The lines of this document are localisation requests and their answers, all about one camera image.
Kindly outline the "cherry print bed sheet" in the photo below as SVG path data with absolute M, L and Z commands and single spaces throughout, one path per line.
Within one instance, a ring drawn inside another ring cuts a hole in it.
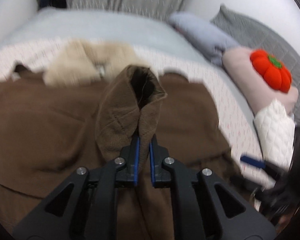
M 0 81 L 17 80 L 18 65 L 34 73 L 42 73 L 50 87 L 85 86 L 96 81 L 113 82 L 130 63 L 138 63 L 158 79 L 165 73 L 180 74 L 190 83 L 200 83 L 209 91 L 219 118 L 219 129 L 231 148 L 231 157 L 238 165 L 239 155 L 249 151 L 261 155 L 256 135 L 248 125 L 227 85 L 214 71 L 197 63 L 154 53 L 120 43 L 78 41 L 36 41 L 6 46 L 0 50 Z M 268 184 L 269 180 L 254 168 L 241 173 Z

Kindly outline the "brown coat with fur collar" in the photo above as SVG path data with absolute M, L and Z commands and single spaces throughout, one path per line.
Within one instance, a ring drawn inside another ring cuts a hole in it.
M 156 135 L 172 157 L 210 168 L 229 181 L 241 171 L 219 129 L 215 103 L 180 74 L 156 79 L 130 63 L 111 83 L 50 87 L 42 73 L 18 65 L 0 81 L 0 238 L 78 167 L 116 158 L 139 132 L 140 180 L 119 190 L 118 239 L 172 239 L 170 193 L 151 186 L 148 145 Z

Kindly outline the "grey quilted headboard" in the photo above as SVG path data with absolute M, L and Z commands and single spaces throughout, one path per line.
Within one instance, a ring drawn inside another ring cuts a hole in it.
M 264 49 L 286 65 L 292 74 L 293 86 L 299 91 L 294 107 L 294 120 L 300 126 L 300 56 L 294 48 L 266 25 L 232 11 L 224 5 L 220 6 L 211 23 L 229 34 L 239 44 L 252 49 Z

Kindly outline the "pink pillow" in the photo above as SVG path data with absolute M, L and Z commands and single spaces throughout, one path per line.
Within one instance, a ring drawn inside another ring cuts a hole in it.
M 293 86 L 288 93 L 283 93 L 270 88 L 252 65 L 250 61 L 252 52 L 253 50 L 247 47 L 232 48 L 223 54 L 222 62 L 226 72 L 246 98 L 253 113 L 257 114 L 274 99 L 284 105 L 287 114 L 293 113 L 299 96 L 298 89 Z

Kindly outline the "white quilted comforter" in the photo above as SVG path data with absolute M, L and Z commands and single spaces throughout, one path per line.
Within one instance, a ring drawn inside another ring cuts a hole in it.
M 274 99 L 254 118 L 263 158 L 288 170 L 293 157 L 295 122 L 284 105 Z

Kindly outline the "folded light blue blanket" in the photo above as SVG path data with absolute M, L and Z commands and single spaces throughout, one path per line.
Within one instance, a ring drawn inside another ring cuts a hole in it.
M 175 12 L 168 22 L 208 61 L 217 66 L 223 65 L 222 56 L 227 50 L 240 46 L 229 34 L 194 14 Z

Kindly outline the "orange pumpkin plush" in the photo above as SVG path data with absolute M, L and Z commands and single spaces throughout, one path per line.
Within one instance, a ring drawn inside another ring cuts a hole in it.
M 265 50 L 254 50 L 250 54 L 253 68 L 273 90 L 288 93 L 292 85 L 292 75 L 285 65 Z

